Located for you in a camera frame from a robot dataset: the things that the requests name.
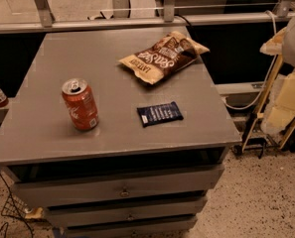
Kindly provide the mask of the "dark blue snack bar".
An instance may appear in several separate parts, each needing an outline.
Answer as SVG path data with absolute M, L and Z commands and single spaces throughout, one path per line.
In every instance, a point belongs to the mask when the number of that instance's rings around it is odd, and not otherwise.
M 138 107 L 137 113 L 141 119 L 143 127 L 184 119 L 184 116 L 175 101 L 146 107 Z

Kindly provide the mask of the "brown chips bag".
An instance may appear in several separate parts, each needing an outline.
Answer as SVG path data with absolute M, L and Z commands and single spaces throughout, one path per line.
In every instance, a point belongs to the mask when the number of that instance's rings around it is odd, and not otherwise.
M 173 31 L 151 48 L 137 52 L 120 62 L 151 85 L 193 63 L 209 49 L 184 34 Z

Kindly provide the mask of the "red coke can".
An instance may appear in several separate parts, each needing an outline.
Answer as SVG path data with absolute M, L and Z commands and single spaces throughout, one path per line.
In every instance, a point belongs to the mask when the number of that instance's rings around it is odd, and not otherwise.
M 74 126 L 82 131 L 98 124 L 98 111 L 92 90 L 82 78 L 71 78 L 62 86 L 62 97 Z

